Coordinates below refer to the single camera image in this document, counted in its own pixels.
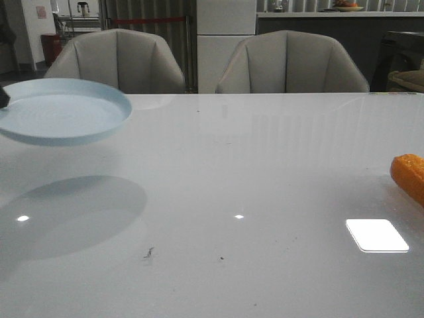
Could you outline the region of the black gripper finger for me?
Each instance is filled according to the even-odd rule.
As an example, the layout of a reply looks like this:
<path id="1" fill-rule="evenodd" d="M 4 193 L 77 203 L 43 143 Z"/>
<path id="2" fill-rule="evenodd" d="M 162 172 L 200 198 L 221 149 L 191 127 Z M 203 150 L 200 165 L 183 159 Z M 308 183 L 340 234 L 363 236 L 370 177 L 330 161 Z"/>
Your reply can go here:
<path id="1" fill-rule="evenodd" d="M 4 90 L 2 86 L 0 86 L 0 108 L 5 108 L 8 106 L 10 101 L 10 96 L 8 93 Z"/>

